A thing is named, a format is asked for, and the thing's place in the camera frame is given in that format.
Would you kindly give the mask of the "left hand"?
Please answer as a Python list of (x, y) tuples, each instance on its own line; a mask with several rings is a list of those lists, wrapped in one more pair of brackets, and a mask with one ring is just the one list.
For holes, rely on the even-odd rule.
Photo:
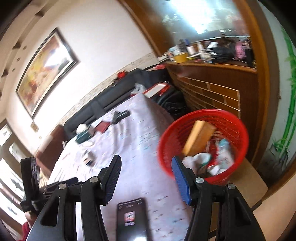
[(32, 228), (32, 226), (34, 225), (34, 223), (38, 217), (37, 214), (35, 214), (34, 212), (31, 212), (31, 211), (27, 211), (27, 212), (25, 212), (25, 217), (26, 217), (29, 228)]

